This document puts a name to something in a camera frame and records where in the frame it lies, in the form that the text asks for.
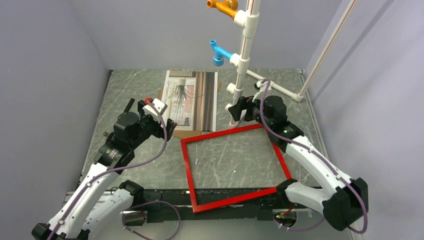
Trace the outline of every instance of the marble tabletop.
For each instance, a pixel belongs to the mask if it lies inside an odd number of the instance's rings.
[[[299,92],[302,82],[296,69],[251,69],[255,73],[274,80],[292,92]],[[115,70],[110,76],[99,111],[97,123],[88,149],[81,177],[84,177],[100,146],[105,143],[104,132],[112,132],[118,115],[130,98],[136,101],[154,98],[165,82],[166,69]],[[225,91],[227,85],[235,82],[235,69],[219,69],[216,130],[228,129],[231,116],[224,107],[232,102],[232,96]],[[244,96],[255,94],[256,80],[246,76]],[[269,94],[283,98],[287,106],[288,120],[300,127],[312,144],[323,151],[322,144],[311,115],[308,101],[296,102],[290,97],[272,90]],[[131,111],[137,112],[137,104]],[[243,122],[241,126],[255,124]],[[156,155],[162,139],[151,136],[135,150],[132,164],[144,162]],[[187,146],[190,165],[196,188],[258,188],[272,187],[286,177],[263,128],[241,132],[219,138],[190,143]],[[285,162],[293,178],[307,186],[318,186],[317,181],[293,158],[284,154]],[[155,161],[144,166],[125,170],[111,185],[118,186],[125,180],[134,181],[146,189],[187,189],[187,176],[180,139],[172,137],[164,153]]]

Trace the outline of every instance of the faucet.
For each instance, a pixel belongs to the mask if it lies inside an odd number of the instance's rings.
[[[230,16],[232,19],[236,16],[237,13],[237,7],[239,6],[239,3],[237,0],[225,0],[225,1],[215,1],[215,0],[208,0],[207,1],[207,7],[208,8],[216,8],[221,13],[226,14]]]
[[[230,60],[231,56],[234,54],[234,53],[230,53],[226,51],[224,48],[220,46],[217,46],[217,41],[215,40],[210,41],[210,46],[212,47],[212,50],[215,52],[215,54],[213,55],[213,64],[217,67],[220,67],[224,64],[223,57]]]

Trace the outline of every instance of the blue faucet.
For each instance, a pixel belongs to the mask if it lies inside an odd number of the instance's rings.
[[[222,66],[224,65],[224,57],[230,60],[231,56],[234,53],[229,53],[224,48],[217,46],[217,41],[211,40],[210,46],[212,47],[212,50],[215,52],[215,55],[213,56],[213,64],[215,66]]]

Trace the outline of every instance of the orange faucet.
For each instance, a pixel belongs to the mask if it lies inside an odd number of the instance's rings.
[[[225,0],[225,1],[215,1],[215,0],[209,0],[207,1],[207,7],[208,8],[216,8],[221,13],[224,13],[228,16],[230,16],[232,19],[236,16],[237,13],[237,7],[239,6],[239,3],[237,0]]]

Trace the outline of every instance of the red frame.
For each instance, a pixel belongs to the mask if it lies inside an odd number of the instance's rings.
[[[209,134],[204,134],[204,135],[199,135],[199,136],[181,139],[182,156],[184,158],[185,173],[187,174],[188,189],[190,190],[191,205],[192,205],[194,213],[200,213],[200,212],[204,212],[204,211],[228,206],[228,205],[231,205],[231,204],[240,203],[240,202],[243,202],[243,201],[246,201],[246,200],[251,200],[251,199],[263,197],[263,196],[274,194],[274,193],[277,192],[276,187],[270,187],[270,188],[262,189],[262,190],[259,190],[259,191],[242,194],[240,196],[230,197],[230,198],[226,198],[226,199],[223,199],[223,200],[206,203],[206,204],[203,204],[203,205],[198,205],[197,200],[196,200],[195,183],[193,181],[192,170],[190,169],[189,152],[187,151],[187,144],[197,142],[197,141],[201,141],[201,140],[205,140],[205,139],[212,139],[212,138],[216,138],[216,137],[222,137],[222,136],[225,136],[225,135],[241,133],[241,132],[245,132],[245,131],[249,131],[249,130],[253,130],[253,129],[260,129],[262,127],[263,126],[258,123],[258,124],[247,125],[247,126],[237,127],[237,128],[233,128],[233,129],[224,130],[224,131],[217,131],[217,132],[212,132],[212,133],[209,133]],[[284,158],[283,158],[283,155],[280,152],[280,149],[277,146],[275,146],[274,144],[272,144],[272,147],[274,148],[274,151],[275,151],[275,154],[277,155],[278,161],[281,164],[281,167],[282,167],[282,170],[284,171],[285,177],[287,179],[291,179],[292,176],[290,175],[289,169],[287,168],[286,162],[284,161]]]

